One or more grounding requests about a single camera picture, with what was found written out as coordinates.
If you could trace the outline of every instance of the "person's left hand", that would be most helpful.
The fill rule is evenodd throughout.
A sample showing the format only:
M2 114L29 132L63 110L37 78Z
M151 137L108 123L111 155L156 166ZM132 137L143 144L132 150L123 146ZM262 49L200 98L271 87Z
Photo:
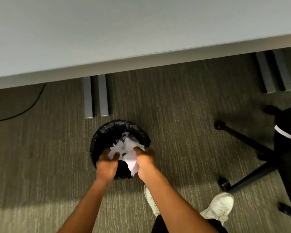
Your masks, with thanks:
M104 180L108 183L112 181L116 174L120 158L120 153L115 153L113 159L110 159L108 157L109 152L110 149L106 148L99 156L99 160L96 163L96 179Z

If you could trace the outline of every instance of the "crumpled paper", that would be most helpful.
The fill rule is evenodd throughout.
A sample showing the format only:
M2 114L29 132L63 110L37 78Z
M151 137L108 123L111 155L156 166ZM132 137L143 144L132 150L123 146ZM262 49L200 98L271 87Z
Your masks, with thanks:
M125 141L119 141L116 146L110 147L110 152L108 154L109 158L112 159L115 153L120 153L120 159L127 163L128 169L131 175L134 176L138 170L139 165L137 163L137 154L134 151L134 147L140 147L140 149L145 150L145 146L139 144L139 142L132 141L130 138L126 137Z

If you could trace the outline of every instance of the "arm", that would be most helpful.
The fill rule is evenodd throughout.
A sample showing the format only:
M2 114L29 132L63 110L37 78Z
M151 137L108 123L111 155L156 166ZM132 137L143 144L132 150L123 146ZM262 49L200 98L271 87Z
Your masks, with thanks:
M148 187L170 233L200 232L216 233L217 231L179 195L169 184L166 177L155 167L154 151L145 151L135 147L138 175Z
M102 197L118 168L119 153L110 160L109 152L110 149L105 149L99 157L96 180L57 233L91 233L93 231Z

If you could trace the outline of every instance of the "white desk surface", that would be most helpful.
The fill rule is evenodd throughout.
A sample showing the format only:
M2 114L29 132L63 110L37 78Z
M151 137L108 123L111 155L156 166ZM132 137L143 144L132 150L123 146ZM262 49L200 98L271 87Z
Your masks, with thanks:
M291 0L0 0L0 88L291 46Z

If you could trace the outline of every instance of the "black trash bag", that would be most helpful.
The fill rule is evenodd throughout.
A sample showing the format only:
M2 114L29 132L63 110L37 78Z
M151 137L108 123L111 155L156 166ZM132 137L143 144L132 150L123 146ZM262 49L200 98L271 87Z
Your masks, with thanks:
M144 145L145 147L150 146L151 140L148 134L136 124L125 120L113 120L102 125L93 135L89 152L95 168L96 162L102 152L106 148L110 148L113 144L116 144L116 141L121 139L124 132L129 132L141 145ZM128 169L127 163L119 160L118 169L114 179L130 178L132 178L132 175Z

